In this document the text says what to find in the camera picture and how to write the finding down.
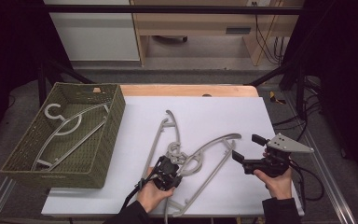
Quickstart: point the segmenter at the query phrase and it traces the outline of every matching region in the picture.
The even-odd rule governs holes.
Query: metal rail
[[[25,10],[65,13],[184,13],[184,14],[251,14],[314,15],[319,8],[303,7],[225,7],[225,6],[127,6],[127,5],[24,5]]]

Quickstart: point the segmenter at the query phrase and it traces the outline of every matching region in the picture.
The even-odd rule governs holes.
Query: cable
[[[316,174],[314,174],[312,171],[310,171],[310,170],[308,170],[308,169],[306,169],[306,168],[303,168],[303,167],[299,166],[297,162],[295,162],[295,161],[293,161],[293,160],[290,160],[290,162],[293,163],[293,164],[291,164],[290,166],[291,166],[291,167],[295,166],[295,167],[296,167],[296,171],[297,171],[297,172],[300,172],[300,176],[301,176],[301,179],[302,179],[301,181],[302,181],[303,184],[304,184],[304,176],[302,175],[302,172],[301,172],[301,171],[305,171],[305,172],[309,173],[310,175],[312,175],[312,176],[318,181],[319,185],[321,186],[321,194],[320,194],[318,197],[316,197],[316,198],[307,198],[307,197],[304,197],[304,199],[307,200],[307,201],[312,201],[312,202],[321,200],[322,197],[323,197],[324,194],[325,194],[325,188],[324,188],[324,184],[323,184],[322,180],[321,180]]]
[[[257,7],[257,2],[253,2],[252,3],[252,6],[253,7]],[[271,30],[271,27],[272,27],[272,23],[271,25],[269,26],[269,29],[268,29],[268,32],[270,32]],[[263,39],[263,42],[264,42],[264,46],[267,48],[267,52],[268,54],[266,53],[266,51],[264,50],[264,47],[260,44],[260,41],[258,40],[258,33],[260,33],[260,36],[261,38]],[[271,54],[271,52],[269,51],[269,46],[267,45],[267,41],[266,39],[264,38],[263,34],[261,33],[260,29],[258,28],[258,18],[257,18],[257,14],[255,14],[255,40],[257,41],[257,44],[260,46],[260,48],[263,50],[263,53],[266,55],[266,58],[268,59],[268,61],[270,63],[273,63],[273,64],[279,64],[278,61],[276,60],[276,58],[274,58]]]
[[[158,159],[158,161],[156,162],[156,165],[153,167],[152,172],[149,174],[149,176],[146,179],[141,178],[141,180],[138,182],[137,185],[135,185],[135,189],[132,190],[132,192],[127,196],[126,200],[124,201],[123,205],[121,206],[120,212],[127,207],[127,204],[129,204],[130,199],[133,197],[133,195],[135,195],[136,192],[138,192],[139,190],[141,190],[145,184],[147,184],[147,182],[149,182],[150,180],[152,180],[152,175],[155,173],[156,168],[158,167],[158,164],[162,161],[162,157],[160,157]]]

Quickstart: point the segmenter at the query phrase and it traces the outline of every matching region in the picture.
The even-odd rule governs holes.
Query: white cabinet
[[[128,0],[45,0],[54,5],[129,5]],[[139,61],[132,15],[50,13],[71,61]]]

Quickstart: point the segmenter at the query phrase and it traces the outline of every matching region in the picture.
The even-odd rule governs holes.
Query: wooden desk
[[[250,0],[130,0],[130,2],[131,5],[136,6],[251,6]],[[261,5],[262,1],[256,2],[259,2],[261,7],[302,7],[304,4],[304,0],[270,0],[267,1],[268,4],[263,5]],[[145,64],[148,37],[151,35],[242,35],[254,65],[260,65],[264,55],[263,49],[266,48],[261,35],[256,31],[255,15],[134,13],[132,17],[142,64]],[[259,15],[257,18],[258,29],[268,40],[271,36],[290,36],[298,16]],[[229,32],[230,28],[234,28],[236,32]]]
[[[124,96],[239,96],[257,97],[253,86],[231,85],[120,85]]]

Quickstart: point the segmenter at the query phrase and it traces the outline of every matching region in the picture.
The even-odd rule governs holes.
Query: black cable
[[[275,129],[275,130],[291,130],[291,129],[294,129],[294,128],[296,128],[296,127],[298,127],[298,126],[301,126],[301,125],[303,125],[303,124],[305,124],[305,122],[300,123],[300,124],[297,124],[297,125],[292,126],[292,127],[289,127],[289,128],[277,128],[277,129]]]
[[[147,182],[149,182],[150,180],[152,180],[151,177],[152,177],[152,175],[155,174],[156,168],[158,167],[158,164],[162,161],[162,158],[163,158],[163,157],[160,157],[160,158],[158,159],[158,161],[156,162],[156,165],[153,167],[152,172],[149,174],[149,176],[148,176],[146,179],[141,178],[141,180],[140,180],[140,181],[138,182],[138,184],[135,186],[135,189],[133,189],[133,190],[131,191],[131,193],[126,197],[126,200],[124,201],[123,205],[121,206],[120,211],[122,211],[124,208],[127,207],[127,205],[128,205],[129,202],[130,202],[130,199],[133,197],[133,195],[136,194],[136,192],[138,192],[139,190],[141,190],[141,189],[144,187],[144,185],[147,184]]]
[[[293,160],[290,160],[290,162],[294,163],[294,164],[296,165],[296,167],[297,167],[300,171],[303,170],[303,171],[309,173],[310,175],[312,175],[313,177],[315,177],[315,179],[319,182],[319,184],[320,184],[320,186],[321,186],[321,195],[320,195],[319,197],[317,197],[317,198],[307,198],[307,197],[305,197],[305,199],[306,199],[307,201],[313,201],[313,202],[321,200],[322,197],[323,197],[324,194],[325,194],[324,184],[323,184],[322,180],[321,180],[316,174],[314,174],[312,171],[310,171],[310,170],[308,170],[308,169],[306,169],[306,168],[303,168],[303,167],[299,166],[297,162],[295,162],[295,161],[293,161]]]
[[[253,7],[257,7],[257,3],[256,3],[256,2],[252,3],[252,6],[253,6]],[[271,23],[271,25],[269,26],[268,32],[271,30],[272,23]],[[266,46],[266,49],[267,49],[267,52],[268,52],[269,56],[267,55],[267,53],[266,53],[266,51],[264,50],[263,46],[260,44],[260,41],[258,40],[258,34],[257,34],[257,33],[260,33],[260,36],[261,36],[261,38],[263,39],[264,46]],[[274,58],[274,57],[272,56],[271,52],[269,51],[269,46],[268,46],[268,44],[267,44],[267,40],[264,38],[263,34],[261,33],[260,29],[258,28],[258,18],[257,18],[257,14],[255,14],[255,40],[257,41],[257,44],[260,46],[260,48],[263,50],[263,53],[266,55],[266,58],[268,59],[268,61],[269,61],[270,63],[273,63],[273,64],[279,64],[279,63],[278,63],[278,60],[277,60],[276,58]]]
[[[264,41],[264,44],[265,44],[265,46],[266,46],[266,48],[267,48],[267,51],[268,51],[268,53],[269,53],[269,56],[270,56],[271,58],[273,58],[272,55],[271,55],[271,53],[269,52],[269,46],[267,46],[267,43],[266,43],[266,41],[264,40],[264,36],[263,36],[263,34],[261,34],[261,31],[260,31],[260,29],[258,28],[257,14],[255,14],[255,40],[257,41],[257,44],[258,44],[258,46],[260,46],[261,50],[263,50],[263,53],[264,53],[264,55],[266,55],[267,60],[268,60],[270,63],[277,64],[277,62],[272,62],[272,61],[269,59],[269,56],[267,55],[266,51],[264,50],[263,46],[260,44],[260,41],[258,40],[258,33],[260,33],[261,38],[262,38],[263,41]]]

